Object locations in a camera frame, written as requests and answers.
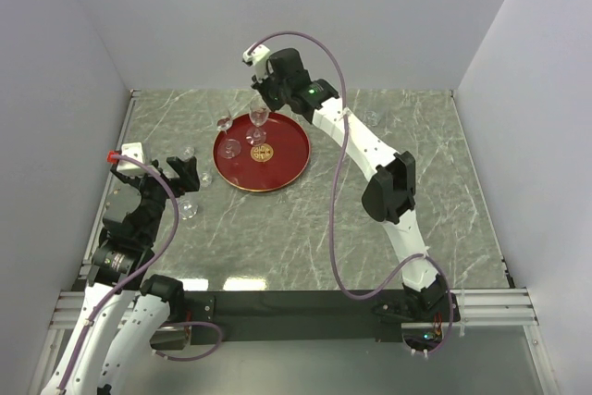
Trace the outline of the clear stemmed wine glass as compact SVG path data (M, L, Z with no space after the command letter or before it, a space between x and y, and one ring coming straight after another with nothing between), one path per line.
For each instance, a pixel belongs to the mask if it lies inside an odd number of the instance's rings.
M222 135L222 140L217 148L217 154L225 159L235 158L241 153L240 142L228 136L228 131L232 123L233 117L229 110L225 110L216 122L217 129Z

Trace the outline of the clear faceted tumbler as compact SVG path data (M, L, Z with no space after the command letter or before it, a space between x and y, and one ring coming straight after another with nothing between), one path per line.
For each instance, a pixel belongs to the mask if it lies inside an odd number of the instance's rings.
M198 213L199 206L192 202L191 200L187 199L178 199L177 200L178 208L179 208L179 216L183 220L189 220L194 218Z
M381 121L381 113L375 110L366 110L364 112L364 123L369 127L377 127Z

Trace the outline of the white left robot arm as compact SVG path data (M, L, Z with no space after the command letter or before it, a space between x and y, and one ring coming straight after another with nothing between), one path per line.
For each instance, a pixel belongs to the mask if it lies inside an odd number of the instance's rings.
M200 188L196 159L169 157L173 178L139 149L109 160L119 183L105 202L80 314L45 394L118 394L156 330L186 311L180 281L144 275L162 255L153 248L167 204Z

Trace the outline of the tall clear champagne flute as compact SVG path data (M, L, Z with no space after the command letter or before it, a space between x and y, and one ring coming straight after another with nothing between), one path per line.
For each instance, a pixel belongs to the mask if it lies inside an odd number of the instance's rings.
M249 119L252 126L247 130L246 141L252 147L265 143L266 132L263 126L268 120L269 112L262 99L253 99L249 103Z

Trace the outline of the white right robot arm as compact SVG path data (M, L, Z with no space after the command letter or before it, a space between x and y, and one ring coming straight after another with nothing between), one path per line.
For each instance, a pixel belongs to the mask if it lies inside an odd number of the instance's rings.
M326 80L313 80L296 49L272 52L258 44L243 53L242 61L253 69L252 87L271 110L289 106L336 142L339 156L349 157L362 171L364 211L385 230L399 261L389 277L402 276L401 296L387 303L384 312L403 322L428 322L436 315L457 321L448 281L429 256L418 227L413 155L382 142L345 105L344 94Z

